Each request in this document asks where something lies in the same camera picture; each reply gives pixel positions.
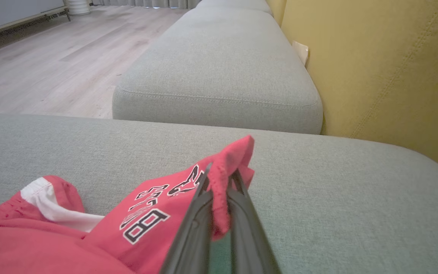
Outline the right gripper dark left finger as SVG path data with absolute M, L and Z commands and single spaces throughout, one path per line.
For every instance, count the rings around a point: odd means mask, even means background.
M 208 190 L 209 163 L 167 253 L 160 274 L 208 274 L 213 193 Z

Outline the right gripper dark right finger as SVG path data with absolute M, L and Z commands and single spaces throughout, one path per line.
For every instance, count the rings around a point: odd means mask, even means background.
M 240 171 L 229 176 L 232 274 L 281 274 Z

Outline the red basketball jersey white sleeves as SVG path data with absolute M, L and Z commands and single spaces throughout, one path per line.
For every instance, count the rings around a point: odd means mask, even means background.
M 199 184 L 213 193 L 210 241 L 230 228 L 226 189 L 239 171 L 249 187 L 248 135 L 186 170 L 138 185 L 107 215 L 89 214 L 77 188 L 35 179 L 0 205 L 0 274 L 158 274 Z

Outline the large grey sofa seat cushion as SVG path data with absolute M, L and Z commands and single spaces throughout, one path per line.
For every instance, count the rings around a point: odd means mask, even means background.
M 251 135 L 255 209 L 284 274 L 438 274 L 438 164 L 402 147 L 289 132 L 0 115 L 0 204 L 57 175 L 88 213 Z

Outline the long grey sofa cushion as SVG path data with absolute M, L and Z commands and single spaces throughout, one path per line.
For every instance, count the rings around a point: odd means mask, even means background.
M 121 76 L 114 119 L 318 135 L 319 93 L 266 12 L 196 8 Z

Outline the yellow upholstered backrest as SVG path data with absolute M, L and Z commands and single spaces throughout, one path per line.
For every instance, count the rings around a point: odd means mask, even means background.
M 438 0 L 266 0 L 322 99 L 323 135 L 438 163 Z

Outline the small grey sofa cushion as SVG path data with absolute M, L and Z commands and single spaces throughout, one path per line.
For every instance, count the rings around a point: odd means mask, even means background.
M 236 8 L 236 9 L 247 9 L 247 10 L 257 10 L 270 14 L 273 16 L 269 5 L 266 0 L 201 0 L 196 8 Z

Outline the grey curtain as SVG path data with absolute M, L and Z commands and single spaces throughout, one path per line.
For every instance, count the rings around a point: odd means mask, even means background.
M 202 0 L 89 0 L 93 5 L 140 6 L 145 8 L 193 9 Z

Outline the white ribbed cylinder appliance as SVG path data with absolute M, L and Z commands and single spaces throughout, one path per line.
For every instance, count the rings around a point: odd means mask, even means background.
M 71 16 L 85 16 L 91 13 L 89 0 L 64 0 Z

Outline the white low cabinet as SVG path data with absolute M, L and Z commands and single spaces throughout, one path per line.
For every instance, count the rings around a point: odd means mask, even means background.
M 60 12 L 71 20 L 64 0 L 0 0 L 0 30 Z

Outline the white wall socket plate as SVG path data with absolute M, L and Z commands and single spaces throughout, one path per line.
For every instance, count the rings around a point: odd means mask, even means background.
M 292 41 L 292 48 L 298 55 L 299 59 L 301 60 L 302 64 L 306 67 L 308 65 L 309 61 L 309 47 L 306 45 L 303 45 L 297 41 Z

